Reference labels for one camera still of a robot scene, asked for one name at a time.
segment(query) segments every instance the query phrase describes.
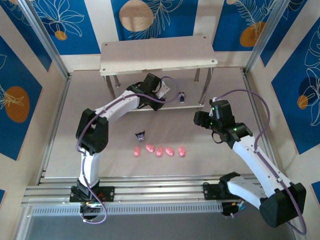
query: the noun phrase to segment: small figurine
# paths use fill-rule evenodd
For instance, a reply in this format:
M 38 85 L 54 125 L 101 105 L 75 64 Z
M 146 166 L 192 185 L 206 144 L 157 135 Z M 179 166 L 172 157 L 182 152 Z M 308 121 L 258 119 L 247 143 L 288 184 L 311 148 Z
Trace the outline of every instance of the small figurine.
M 179 92 L 180 103 L 183 104 L 185 102 L 185 93 Z
M 133 150 L 133 154 L 137 157 L 140 155 L 140 147 L 136 146 Z
M 139 142 L 142 142 L 145 140 L 145 131 L 135 133 L 136 137 L 138 138 Z
M 156 155 L 161 157 L 164 154 L 164 148 L 162 146 L 158 147 L 156 150 Z
M 184 157 L 186 155 L 186 149 L 183 146 L 179 147 L 179 154 L 181 157 Z
M 175 154 L 175 150 L 172 147 L 166 147 L 165 152 L 170 156 L 173 156 Z
M 153 146 L 152 144 L 145 145 L 145 148 L 151 153 L 155 151 L 155 146 Z

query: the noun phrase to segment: metal leg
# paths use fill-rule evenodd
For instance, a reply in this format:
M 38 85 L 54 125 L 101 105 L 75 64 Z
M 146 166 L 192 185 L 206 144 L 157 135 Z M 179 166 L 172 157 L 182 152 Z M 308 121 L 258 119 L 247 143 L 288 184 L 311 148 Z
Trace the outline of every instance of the metal leg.
M 112 86 L 111 80 L 110 80 L 110 76 L 103 76 L 106 85 L 108 86 L 108 89 L 110 91 L 111 96 L 113 97 L 113 99 L 116 99 L 116 94 L 114 91 L 114 88 Z
M 199 76 L 200 76 L 200 68 L 197 68 L 195 72 L 195 77 L 194 77 L 194 81 L 196 83 L 199 82 Z
M 212 78 L 213 71 L 214 71 L 213 67 L 209 67 L 208 68 L 208 73 L 206 75 L 204 87 L 203 87 L 202 94 L 201 94 L 200 101 L 199 101 L 200 105 L 203 105 L 205 103 L 205 98 L 206 98 L 206 95 L 207 95 L 207 91 L 208 91 L 208 88 L 209 88 L 209 84 L 210 84 L 210 81 L 211 81 L 211 78 Z
M 119 82 L 119 79 L 118 79 L 117 75 L 113 75 L 113 77 L 114 77 L 115 86 L 116 86 L 117 88 L 120 87 L 121 84 L 120 84 L 120 82 Z

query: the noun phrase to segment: pink toy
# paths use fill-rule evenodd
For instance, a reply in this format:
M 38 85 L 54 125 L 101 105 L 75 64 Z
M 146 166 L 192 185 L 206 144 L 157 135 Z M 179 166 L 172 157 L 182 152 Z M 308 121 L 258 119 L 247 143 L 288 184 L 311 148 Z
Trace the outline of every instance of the pink toy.
M 175 150 L 172 147 L 166 147 L 165 152 L 170 156 L 173 156 L 175 154 Z
M 179 154 L 182 157 L 186 155 L 186 149 L 183 146 L 179 147 Z
M 164 154 L 164 148 L 162 146 L 158 147 L 158 149 L 156 150 L 156 155 L 161 157 L 162 154 Z
M 137 157 L 140 155 L 140 147 L 136 146 L 133 150 L 133 154 Z
M 153 146 L 152 144 L 145 145 L 145 148 L 151 153 L 155 151 L 155 146 Z

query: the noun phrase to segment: metal grate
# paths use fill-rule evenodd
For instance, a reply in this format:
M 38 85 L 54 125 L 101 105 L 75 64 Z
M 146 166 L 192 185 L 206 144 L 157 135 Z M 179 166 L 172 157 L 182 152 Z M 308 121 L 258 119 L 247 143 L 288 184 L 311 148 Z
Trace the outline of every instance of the metal grate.
M 221 203 L 180 203 L 180 204 L 122 204 L 107 206 L 108 215 L 137 214 L 183 214 L 183 213 L 221 213 Z M 97 208 L 91 214 L 102 214 L 103 209 Z M 74 216 L 80 214 L 80 206 L 48 206 L 35 207 L 32 216 Z

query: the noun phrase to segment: beige floor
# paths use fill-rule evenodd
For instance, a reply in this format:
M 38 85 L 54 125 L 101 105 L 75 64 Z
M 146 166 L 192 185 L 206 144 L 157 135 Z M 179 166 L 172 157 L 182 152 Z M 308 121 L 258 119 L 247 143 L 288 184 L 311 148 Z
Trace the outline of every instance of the beige floor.
M 195 70 L 165 72 L 174 78 L 188 74 L 192 81 Z M 137 82 L 135 74 L 121 75 L 122 85 Z M 201 70 L 199 85 L 204 84 L 206 70 Z M 216 68 L 206 97 L 208 101 L 229 90 L 245 88 L 239 68 Z M 192 96 L 186 92 L 186 99 Z M 96 109 L 107 104 L 108 89 L 99 71 L 75 71 L 63 107 L 61 119 L 46 169 L 46 178 L 77 178 L 80 173 L 81 156 L 75 151 L 76 130 L 82 111 Z M 255 135 L 259 133 L 248 95 L 232 93 L 229 100 L 237 122 L 244 122 Z M 129 112 L 109 126 L 109 143 L 103 151 L 99 175 L 101 177 L 133 176 L 182 176 L 223 175 L 230 172 L 250 174 L 251 170 L 226 144 L 215 144 L 211 132 L 193 123 L 196 108 L 164 109 L 158 112 Z M 145 130 L 145 141 L 138 142 L 135 133 Z M 186 156 L 178 154 L 157 157 L 145 150 L 145 144 L 173 147 L 178 151 L 184 146 Z M 133 155 L 135 146 L 142 151 L 139 157 Z

